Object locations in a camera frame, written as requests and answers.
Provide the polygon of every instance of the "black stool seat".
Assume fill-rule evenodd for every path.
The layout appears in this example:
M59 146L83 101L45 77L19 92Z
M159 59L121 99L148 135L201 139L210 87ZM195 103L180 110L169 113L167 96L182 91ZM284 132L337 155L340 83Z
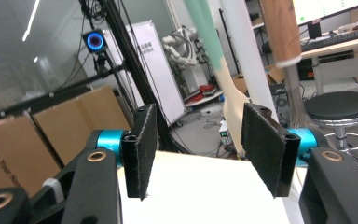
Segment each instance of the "black stool seat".
M358 118L358 92L325 93L308 100L304 106L312 119L356 119Z

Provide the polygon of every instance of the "ceiling light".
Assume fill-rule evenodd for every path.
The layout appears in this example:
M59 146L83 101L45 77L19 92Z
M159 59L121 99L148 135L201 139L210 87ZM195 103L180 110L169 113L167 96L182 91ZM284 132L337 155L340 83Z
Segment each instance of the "ceiling light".
M32 22L34 21L34 15L36 14L37 7L39 6L39 1L40 0L35 0L35 2L34 2L34 9L32 10L31 18L28 21L27 30L25 31L24 36L22 37L22 42L24 42L25 39L27 39L28 34L30 34L30 32L31 32Z

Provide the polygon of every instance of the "whiteboard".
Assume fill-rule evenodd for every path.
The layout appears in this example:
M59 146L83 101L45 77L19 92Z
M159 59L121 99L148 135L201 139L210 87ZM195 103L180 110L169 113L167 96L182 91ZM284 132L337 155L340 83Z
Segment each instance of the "whiteboard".
M152 21L143 21L134 23L132 28L144 56L145 65L143 67L147 74L147 79L163 114L165 114L167 124L171 126L186 113L186 107L159 42L155 25ZM127 30L133 43L129 26L127 26ZM109 32L105 32L103 35L114 61L116 64L121 64L122 56L117 48L116 40ZM138 56L142 62L140 52L138 52ZM136 107L144 105L132 77L126 76L124 71L120 72L119 76L127 94L132 97Z

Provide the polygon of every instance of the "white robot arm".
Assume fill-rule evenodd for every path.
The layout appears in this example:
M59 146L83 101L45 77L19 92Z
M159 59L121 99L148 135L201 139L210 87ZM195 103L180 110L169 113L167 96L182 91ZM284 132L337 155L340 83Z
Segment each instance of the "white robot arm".
M162 46L169 54L169 59L181 69L198 64L192 41L197 38L195 29L182 27L162 38Z

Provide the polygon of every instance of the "computer monitor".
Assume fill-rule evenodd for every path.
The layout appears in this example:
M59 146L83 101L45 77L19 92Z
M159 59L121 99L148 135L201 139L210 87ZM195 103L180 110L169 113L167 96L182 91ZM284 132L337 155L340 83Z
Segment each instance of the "computer monitor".
M326 19L358 8L358 0L293 0L298 25L308 26L310 39L322 35L318 19Z

